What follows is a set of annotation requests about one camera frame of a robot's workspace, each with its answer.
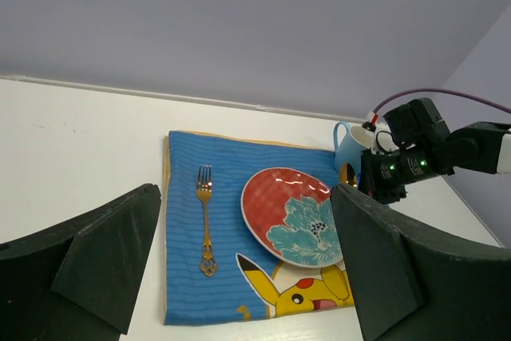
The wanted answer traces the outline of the red and blue ceramic plate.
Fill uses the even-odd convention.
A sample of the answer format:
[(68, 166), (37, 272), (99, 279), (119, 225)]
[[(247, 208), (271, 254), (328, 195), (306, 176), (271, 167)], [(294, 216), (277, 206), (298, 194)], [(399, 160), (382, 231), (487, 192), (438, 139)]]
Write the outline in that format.
[(283, 262), (325, 268), (343, 259), (331, 189), (321, 180), (296, 169), (263, 169), (245, 184), (240, 207), (250, 233)]

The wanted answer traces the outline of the blue paper cup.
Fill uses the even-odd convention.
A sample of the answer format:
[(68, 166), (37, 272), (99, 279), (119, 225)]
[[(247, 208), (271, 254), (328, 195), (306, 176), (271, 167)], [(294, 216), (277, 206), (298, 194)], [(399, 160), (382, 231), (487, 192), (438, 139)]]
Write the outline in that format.
[(340, 172), (344, 164), (348, 163), (358, 175), (361, 172), (362, 151), (372, 148), (374, 133), (361, 125), (340, 121), (334, 127), (333, 142), (335, 170)]

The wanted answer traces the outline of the gold fork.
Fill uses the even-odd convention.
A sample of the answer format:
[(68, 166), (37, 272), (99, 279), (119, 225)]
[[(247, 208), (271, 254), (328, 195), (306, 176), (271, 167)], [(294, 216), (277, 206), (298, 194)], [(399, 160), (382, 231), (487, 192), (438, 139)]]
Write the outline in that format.
[(209, 228), (208, 204), (212, 198), (212, 166), (201, 165), (198, 171), (196, 196), (202, 204), (204, 215), (204, 239), (201, 247), (200, 270), (207, 276), (213, 277), (217, 263), (212, 250), (212, 240)]

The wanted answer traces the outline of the gold spoon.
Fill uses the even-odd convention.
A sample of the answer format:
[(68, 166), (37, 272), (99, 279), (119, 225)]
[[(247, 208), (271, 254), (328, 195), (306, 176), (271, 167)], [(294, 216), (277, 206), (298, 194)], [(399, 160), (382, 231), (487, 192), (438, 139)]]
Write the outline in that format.
[(353, 188), (358, 188), (358, 178), (353, 166), (345, 162), (339, 171), (339, 183), (348, 184)]

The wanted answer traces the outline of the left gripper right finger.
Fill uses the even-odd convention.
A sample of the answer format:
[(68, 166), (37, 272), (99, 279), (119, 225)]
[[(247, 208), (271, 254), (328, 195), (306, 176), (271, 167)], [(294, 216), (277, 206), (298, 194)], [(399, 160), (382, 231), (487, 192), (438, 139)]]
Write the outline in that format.
[(443, 232), (348, 184), (331, 205), (365, 340), (508, 340), (510, 251)]

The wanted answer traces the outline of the blue cartoon placemat cloth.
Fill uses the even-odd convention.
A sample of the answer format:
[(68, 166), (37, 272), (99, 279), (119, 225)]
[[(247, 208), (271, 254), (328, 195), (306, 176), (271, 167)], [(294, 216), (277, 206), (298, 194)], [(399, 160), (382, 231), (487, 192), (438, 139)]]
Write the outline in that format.
[[(331, 189), (339, 178), (333, 152), (179, 131), (170, 132), (167, 140), (168, 325), (270, 319), (353, 305), (343, 260), (325, 268), (283, 262), (250, 233), (240, 207), (245, 184), (263, 169), (296, 169)], [(212, 166), (213, 277), (199, 268), (204, 215), (196, 185), (201, 165)]]

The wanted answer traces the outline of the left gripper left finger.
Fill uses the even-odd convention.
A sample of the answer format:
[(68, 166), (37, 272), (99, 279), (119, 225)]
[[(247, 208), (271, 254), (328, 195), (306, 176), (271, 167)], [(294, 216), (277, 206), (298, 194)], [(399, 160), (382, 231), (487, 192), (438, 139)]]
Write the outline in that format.
[(143, 184), (1, 245), (3, 340), (118, 340), (127, 333), (160, 213)]

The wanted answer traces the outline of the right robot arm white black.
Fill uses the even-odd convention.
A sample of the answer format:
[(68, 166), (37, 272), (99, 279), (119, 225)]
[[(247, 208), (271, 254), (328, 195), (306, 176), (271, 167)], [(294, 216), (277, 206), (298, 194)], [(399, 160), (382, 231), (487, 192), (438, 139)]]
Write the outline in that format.
[(479, 121), (451, 132), (429, 98), (414, 99), (383, 115), (397, 149), (361, 153), (358, 189), (382, 204), (406, 196), (405, 186), (454, 169), (510, 172), (510, 125)]

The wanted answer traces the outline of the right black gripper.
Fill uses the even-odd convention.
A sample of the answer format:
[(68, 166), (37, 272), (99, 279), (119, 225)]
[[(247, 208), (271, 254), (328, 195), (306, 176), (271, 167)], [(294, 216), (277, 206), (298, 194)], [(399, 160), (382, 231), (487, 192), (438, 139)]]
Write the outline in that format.
[(406, 197), (406, 185), (451, 174), (451, 167), (435, 155), (450, 131), (431, 99), (414, 99), (383, 118), (398, 148), (384, 154), (362, 152), (360, 192), (392, 204)]

